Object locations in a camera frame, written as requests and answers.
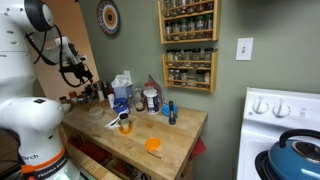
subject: wooden kitchen island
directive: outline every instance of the wooden kitchen island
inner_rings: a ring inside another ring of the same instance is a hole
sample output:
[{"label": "wooden kitchen island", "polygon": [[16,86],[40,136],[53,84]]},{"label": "wooden kitchen island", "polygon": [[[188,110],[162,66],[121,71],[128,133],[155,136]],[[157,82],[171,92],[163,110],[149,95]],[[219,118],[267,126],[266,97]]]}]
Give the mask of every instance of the wooden kitchen island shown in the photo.
[{"label": "wooden kitchen island", "polygon": [[[104,109],[101,119],[90,118],[89,109],[100,106]],[[179,179],[196,141],[207,120],[207,113],[179,107],[175,125],[169,125],[168,117],[137,112],[129,114],[132,131],[123,135],[118,128],[104,127],[117,117],[107,101],[84,105],[72,104],[72,109],[64,117],[62,125],[72,134],[77,134],[114,156],[135,166],[157,180]],[[145,142],[151,137],[160,139],[161,145],[154,152],[148,152]]]}]

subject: spice rack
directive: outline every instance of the spice rack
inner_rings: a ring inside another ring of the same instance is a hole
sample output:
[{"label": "spice rack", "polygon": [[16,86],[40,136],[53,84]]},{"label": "spice rack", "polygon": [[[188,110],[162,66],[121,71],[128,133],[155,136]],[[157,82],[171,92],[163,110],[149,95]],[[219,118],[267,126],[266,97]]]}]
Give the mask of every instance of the spice rack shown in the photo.
[{"label": "spice rack", "polygon": [[[193,12],[191,14],[177,15],[174,17],[165,17],[164,13],[167,11],[177,10],[181,8],[188,8],[190,6],[197,6],[201,4],[213,3],[212,10],[205,10],[202,12]],[[165,4],[162,1],[158,1],[158,13],[159,13],[159,27],[160,27],[160,38],[161,44],[173,44],[173,43],[187,43],[187,42],[205,42],[205,41],[217,41],[219,39],[219,19],[220,19],[220,3],[219,0],[204,0],[202,2],[196,2],[193,4],[187,4],[184,6],[177,6],[175,8],[165,8]],[[212,14],[213,17],[213,28],[206,30],[187,31],[181,33],[170,33],[166,34],[165,24],[166,22],[173,22],[182,18],[196,17],[199,15]],[[210,37],[195,38],[195,39],[184,39],[184,40],[167,40],[166,37],[171,36],[172,38],[177,35],[183,35],[185,33],[207,33]]]},{"label": "spice rack", "polygon": [[[216,74],[217,74],[217,57],[218,57],[218,52],[215,51],[211,54],[211,61],[204,61],[204,60],[179,60],[179,61],[169,61],[167,60],[167,54],[162,54],[162,65],[163,65],[163,75],[164,75],[164,84],[165,87],[176,87],[176,88],[184,88],[184,89],[193,89],[193,90],[201,90],[201,91],[207,91],[210,93],[213,93],[215,87],[216,87]],[[198,63],[198,64],[210,64],[209,68],[205,67],[198,67],[194,68],[192,66],[169,66],[168,63]],[[170,80],[169,79],[169,70],[170,69],[187,69],[191,71],[196,71],[196,70],[204,70],[204,71],[210,71],[210,83],[204,83],[204,82],[190,82],[190,81],[183,81],[183,80]],[[186,86],[182,85],[175,85],[175,84],[170,84],[174,82],[179,82],[179,83],[186,83]],[[201,84],[204,85],[204,87],[194,87],[190,86],[190,83],[194,83],[196,85]]]}]

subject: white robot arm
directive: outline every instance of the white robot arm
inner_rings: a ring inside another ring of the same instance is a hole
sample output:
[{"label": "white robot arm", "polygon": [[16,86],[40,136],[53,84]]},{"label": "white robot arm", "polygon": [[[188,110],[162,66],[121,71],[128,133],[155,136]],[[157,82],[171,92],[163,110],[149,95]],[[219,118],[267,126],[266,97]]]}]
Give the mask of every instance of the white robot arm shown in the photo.
[{"label": "white robot arm", "polygon": [[[19,135],[23,173],[35,179],[79,179],[80,172],[57,132],[64,114],[61,104],[32,94],[36,73],[25,34],[51,30],[54,19],[50,9],[40,0],[1,0],[0,24],[0,129]],[[83,65],[77,55],[69,59],[74,62],[70,66]]]}]

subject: wall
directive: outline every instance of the wall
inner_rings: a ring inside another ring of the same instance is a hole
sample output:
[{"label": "wall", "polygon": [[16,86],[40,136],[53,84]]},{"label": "wall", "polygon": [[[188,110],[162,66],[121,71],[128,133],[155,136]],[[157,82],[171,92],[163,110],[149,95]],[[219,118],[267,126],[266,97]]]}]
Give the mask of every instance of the wall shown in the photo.
[{"label": "wall", "polygon": [[[79,54],[88,56],[88,60],[84,61],[84,63],[88,65],[94,81],[98,81],[99,76],[79,3],[75,3],[74,0],[44,0],[43,2],[50,7],[54,14],[55,24],[61,30],[62,35],[70,39]],[[35,65],[35,68],[39,82],[47,98],[59,101],[59,97],[61,96],[69,97],[68,92],[70,91],[76,91],[80,94],[84,90],[84,86],[80,86],[79,88],[68,86],[59,73],[59,65],[49,66],[40,60]],[[79,84],[79,80],[76,79],[73,73],[67,73],[66,77],[72,84]]]},{"label": "wall", "polygon": [[[164,88],[166,100],[209,113],[201,137],[207,146],[196,158],[195,179],[232,179],[237,166],[246,88],[320,93],[320,1],[226,0],[222,2],[220,40],[160,44],[156,0],[114,0],[121,16],[115,37],[99,28],[99,0],[80,1],[101,78],[130,70],[134,82],[148,74],[163,85],[161,53],[169,47],[217,47],[217,87],[213,94]],[[252,60],[235,61],[237,38],[254,37]]]}]

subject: orange lid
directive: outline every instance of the orange lid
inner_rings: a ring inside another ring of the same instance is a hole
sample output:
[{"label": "orange lid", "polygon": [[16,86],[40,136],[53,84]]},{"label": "orange lid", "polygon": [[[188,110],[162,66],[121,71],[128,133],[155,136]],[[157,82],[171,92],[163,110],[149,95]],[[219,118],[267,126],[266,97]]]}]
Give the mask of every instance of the orange lid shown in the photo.
[{"label": "orange lid", "polygon": [[149,138],[147,141],[146,141],[146,148],[147,150],[156,150],[159,146],[160,146],[161,142],[158,138]]}]

